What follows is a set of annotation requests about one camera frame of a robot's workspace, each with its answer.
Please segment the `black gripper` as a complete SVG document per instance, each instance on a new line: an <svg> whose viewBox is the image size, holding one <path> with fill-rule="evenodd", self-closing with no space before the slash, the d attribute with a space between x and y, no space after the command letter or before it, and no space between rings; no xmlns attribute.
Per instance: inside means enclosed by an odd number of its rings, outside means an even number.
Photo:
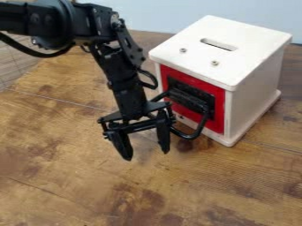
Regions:
<svg viewBox="0 0 302 226"><path fill-rule="evenodd" d="M170 102L152 102L142 91L114 92L118 111L100 117L104 138L108 139L123 157L131 161L134 148L128 134L156 129L158 144L164 154L170 151L170 127L175 122Z"/></svg>

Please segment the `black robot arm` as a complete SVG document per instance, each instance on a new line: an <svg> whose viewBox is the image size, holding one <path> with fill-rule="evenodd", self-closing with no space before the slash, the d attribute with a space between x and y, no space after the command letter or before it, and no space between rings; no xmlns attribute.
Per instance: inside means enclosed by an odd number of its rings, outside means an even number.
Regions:
<svg viewBox="0 0 302 226"><path fill-rule="evenodd" d="M0 2L0 41L40 58L58 57L75 46L87 50L106 74L118 105L118 112L98 119L106 139L130 161L128 135L154 129L162 151L170 151L171 104L146 98L144 90L158 88L158 80L142 69L143 49L116 11L70 0Z"/></svg>

